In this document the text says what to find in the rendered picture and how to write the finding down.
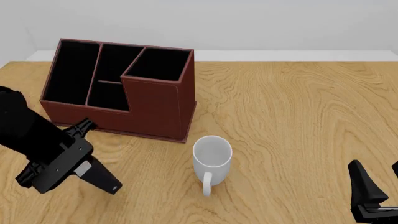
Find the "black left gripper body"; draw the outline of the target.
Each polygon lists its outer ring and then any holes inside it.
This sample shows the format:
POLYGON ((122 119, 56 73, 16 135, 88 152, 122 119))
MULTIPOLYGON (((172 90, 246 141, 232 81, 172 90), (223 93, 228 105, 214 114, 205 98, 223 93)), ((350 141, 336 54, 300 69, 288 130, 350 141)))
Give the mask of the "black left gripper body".
POLYGON ((29 156, 26 167, 17 175, 16 180, 23 187, 57 187, 70 175, 77 175, 83 180, 84 175, 94 167, 96 159, 92 156, 93 146, 85 136, 96 125, 89 119, 60 130, 53 128, 43 141, 39 142, 37 151, 29 156))

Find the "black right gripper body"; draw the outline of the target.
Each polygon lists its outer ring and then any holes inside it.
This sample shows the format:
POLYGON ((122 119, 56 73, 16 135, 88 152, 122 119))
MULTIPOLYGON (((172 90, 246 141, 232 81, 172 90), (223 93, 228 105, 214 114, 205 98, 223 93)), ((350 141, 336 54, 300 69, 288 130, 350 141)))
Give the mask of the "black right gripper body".
POLYGON ((356 223, 398 224, 398 206, 381 207, 377 203, 351 203, 351 213, 356 223))

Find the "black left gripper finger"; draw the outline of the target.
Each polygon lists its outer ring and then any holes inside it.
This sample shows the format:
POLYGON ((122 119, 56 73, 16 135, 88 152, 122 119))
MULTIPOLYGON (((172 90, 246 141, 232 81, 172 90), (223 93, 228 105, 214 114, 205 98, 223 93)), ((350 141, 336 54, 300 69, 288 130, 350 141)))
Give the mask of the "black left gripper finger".
POLYGON ((88 156, 75 170, 81 180, 84 180, 105 192, 114 195, 122 183, 94 156, 88 156))

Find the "red-brown desk caddy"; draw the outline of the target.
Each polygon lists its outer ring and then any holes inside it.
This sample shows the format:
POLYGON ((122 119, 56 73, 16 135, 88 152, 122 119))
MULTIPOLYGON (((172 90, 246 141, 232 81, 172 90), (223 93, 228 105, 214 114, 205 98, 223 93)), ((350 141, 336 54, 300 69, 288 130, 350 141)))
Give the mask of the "red-brown desk caddy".
POLYGON ((185 142, 196 106, 194 51, 60 39, 40 103, 60 126, 185 142))

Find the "white ceramic mug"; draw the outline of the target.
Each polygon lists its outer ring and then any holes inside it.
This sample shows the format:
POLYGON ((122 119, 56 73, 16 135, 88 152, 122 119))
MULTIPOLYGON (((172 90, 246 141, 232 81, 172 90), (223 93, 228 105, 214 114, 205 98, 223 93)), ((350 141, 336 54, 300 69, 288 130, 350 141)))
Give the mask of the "white ceramic mug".
POLYGON ((219 136, 203 136, 193 145, 193 168, 204 196, 210 196, 212 186, 225 180, 232 156, 230 143, 219 136))

